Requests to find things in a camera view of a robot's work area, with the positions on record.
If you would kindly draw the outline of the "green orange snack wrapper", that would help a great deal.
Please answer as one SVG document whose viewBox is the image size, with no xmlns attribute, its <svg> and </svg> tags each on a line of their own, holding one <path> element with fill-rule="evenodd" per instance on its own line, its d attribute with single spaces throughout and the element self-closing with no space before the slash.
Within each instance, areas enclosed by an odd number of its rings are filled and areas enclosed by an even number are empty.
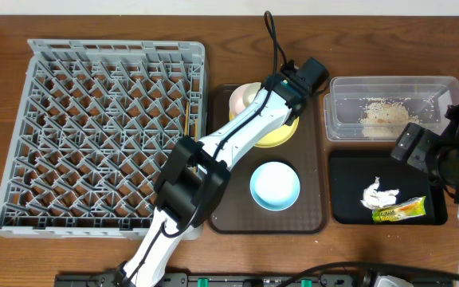
<svg viewBox="0 0 459 287">
<path fill-rule="evenodd" d="M 416 197 L 393 206 L 376 209 L 372 212 L 374 223 L 399 222 L 426 215 L 426 197 Z"/>
</svg>

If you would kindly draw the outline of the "rice leftovers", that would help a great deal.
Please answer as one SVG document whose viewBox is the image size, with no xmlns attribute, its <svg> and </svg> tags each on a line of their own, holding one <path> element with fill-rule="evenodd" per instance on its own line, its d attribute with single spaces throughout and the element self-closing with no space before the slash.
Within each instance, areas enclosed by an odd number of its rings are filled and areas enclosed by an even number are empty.
<svg viewBox="0 0 459 287">
<path fill-rule="evenodd" d="M 419 124 L 420 120 L 417 115 L 409 112 L 404 100 L 376 98 L 364 106 L 359 123 L 367 138 L 396 139 L 408 123 Z"/>
</svg>

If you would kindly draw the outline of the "white tissue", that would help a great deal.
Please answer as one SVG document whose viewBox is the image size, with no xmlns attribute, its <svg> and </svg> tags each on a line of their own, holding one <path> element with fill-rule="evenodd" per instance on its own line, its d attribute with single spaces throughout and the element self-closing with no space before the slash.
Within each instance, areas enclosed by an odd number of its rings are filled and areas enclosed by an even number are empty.
<svg viewBox="0 0 459 287">
<path fill-rule="evenodd" d="M 363 191 L 363 198 L 360 202 L 370 210 L 376 210 L 392 206 L 397 201 L 399 189 L 380 191 L 380 178 L 376 177 L 375 181 Z"/>
</svg>

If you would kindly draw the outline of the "light blue bowl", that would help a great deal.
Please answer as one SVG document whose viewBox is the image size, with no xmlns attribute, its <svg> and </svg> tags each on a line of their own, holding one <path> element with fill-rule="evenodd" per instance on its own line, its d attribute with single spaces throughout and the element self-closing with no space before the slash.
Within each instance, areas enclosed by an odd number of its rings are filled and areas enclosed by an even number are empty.
<svg viewBox="0 0 459 287">
<path fill-rule="evenodd" d="M 270 211 L 291 207 L 300 196 L 300 178 L 286 163 L 272 161 L 260 165 L 251 175 L 250 194 L 255 203 Z"/>
</svg>

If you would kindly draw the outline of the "pink bowl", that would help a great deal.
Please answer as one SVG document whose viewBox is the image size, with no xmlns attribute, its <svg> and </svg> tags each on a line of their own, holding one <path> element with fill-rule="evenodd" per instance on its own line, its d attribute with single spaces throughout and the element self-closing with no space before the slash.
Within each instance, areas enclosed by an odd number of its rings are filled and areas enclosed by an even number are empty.
<svg viewBox="0 0 459 287">
<path fill-rule="evenodd" d="M 253 101 L 250 96 L 251 84 L 241 85 L 236 88 L 229 98 L 229 119 L 234 119 L 243 112 Z"/>
</svg>

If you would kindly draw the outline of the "wooden chopstick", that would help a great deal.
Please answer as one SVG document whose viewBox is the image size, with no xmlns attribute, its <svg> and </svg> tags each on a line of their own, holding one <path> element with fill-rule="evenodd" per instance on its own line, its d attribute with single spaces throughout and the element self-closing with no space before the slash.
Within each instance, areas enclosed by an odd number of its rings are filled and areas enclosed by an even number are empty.
<svg viewBox="0 0 459 287">
<path fill-rule="evenodd" d="M 194 122 L 194 141 L 198 142 L 198 119 L 196 119 Z M 193 173 L 195 175 L 198 175 L 198 165 L 197 164 L 193 166 Z"/>
<path fill-rule="evenodd" d="M 186 103 L 185 123 L 184 123 L 184 136 L 189 136 L 190 128 L 190 102 Z"/>
</svg>

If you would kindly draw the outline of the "cream cup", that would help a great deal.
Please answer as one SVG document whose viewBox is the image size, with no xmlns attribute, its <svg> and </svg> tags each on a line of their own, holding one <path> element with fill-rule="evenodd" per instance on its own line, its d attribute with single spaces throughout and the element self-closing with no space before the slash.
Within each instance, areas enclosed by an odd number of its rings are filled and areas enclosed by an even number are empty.
<svg viewBox="0 0 459 287">
<path fill-rule="evenodd" d="M 257 93 L 261 90 L 261 82 L 250 83 L 244 90 L 242 101 L 244 106 L 247 108 L 253 103 Z"/>
</svg>

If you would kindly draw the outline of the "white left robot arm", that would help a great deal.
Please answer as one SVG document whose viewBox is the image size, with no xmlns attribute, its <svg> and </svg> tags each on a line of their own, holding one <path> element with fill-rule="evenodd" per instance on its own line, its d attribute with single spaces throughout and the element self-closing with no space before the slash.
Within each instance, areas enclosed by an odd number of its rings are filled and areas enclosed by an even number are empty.
<svg viewBox="0 0 459 287">
<path fill-rule="evenodd" d="M 245 108 L 216 132 L 181 138 L 155 181 L 151 227 L 136 254 L 122 263 L 115 286 L 155 286 L 180 241 L 202 225 L 220 203 L 235 164 L 264 136 L 291 124 L 326 73 L 289 70 L 270 75 Z"/>
</svg>

